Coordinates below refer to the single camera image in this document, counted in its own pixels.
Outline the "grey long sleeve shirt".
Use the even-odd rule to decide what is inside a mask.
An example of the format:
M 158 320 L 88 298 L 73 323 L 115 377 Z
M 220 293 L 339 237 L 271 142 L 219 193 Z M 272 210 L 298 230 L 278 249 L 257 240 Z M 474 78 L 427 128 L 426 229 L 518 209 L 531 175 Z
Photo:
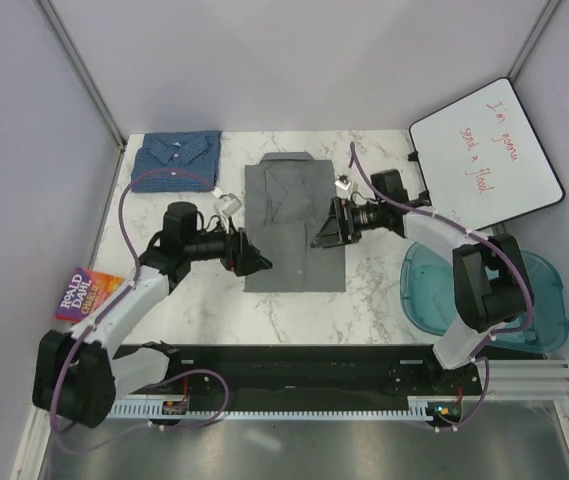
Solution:
M 245 228 L 272 268 L 248 276 L 248 293 L 341 293 L 345 249 L 313 248 L 336 195 L 330 160 L 267 153 L 244 170 Z

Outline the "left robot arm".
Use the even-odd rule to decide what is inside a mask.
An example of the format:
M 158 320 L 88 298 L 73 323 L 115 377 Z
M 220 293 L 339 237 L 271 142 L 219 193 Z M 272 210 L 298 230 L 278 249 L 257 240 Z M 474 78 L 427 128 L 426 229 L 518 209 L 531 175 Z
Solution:
M 193 263 L 217 260 L 238 277 L 269 270 L 271 261 L 232 221 L 211 231 L 198 227 L 200 213 L 190 202 L 173 202 L 132 274 L 94 314 L 67 332 L 51 330 L 40 340 L 33 404 L 89 428 L 100 425 L 113 404 L 142 388 L 172 393 L 183 382 L 173 349 L 149 342 L 120 356 L 133 328 L 165 300 L 190 273 Z

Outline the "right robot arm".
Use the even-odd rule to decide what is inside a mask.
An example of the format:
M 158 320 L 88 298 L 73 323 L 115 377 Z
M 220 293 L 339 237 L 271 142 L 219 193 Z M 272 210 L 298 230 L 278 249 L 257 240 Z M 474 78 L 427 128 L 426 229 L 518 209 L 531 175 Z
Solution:
M 370 176 L 375 198 L 361 205 L 331 200 L 328 218 L 311 242 L 313 248 L 355 244 L 365 231 L 384 229 L 419 243 L 452 267 L 457 316 L 433 345 L 433 362 L 422 368 L 431 392 L 447 392 L 458 381 L 457 368 L 475 358 L 491 331 L 532 308 L 530 281 L 514 237 L 468 233 L 438 220 L 422 199 L 411 200 L 400 172 Z

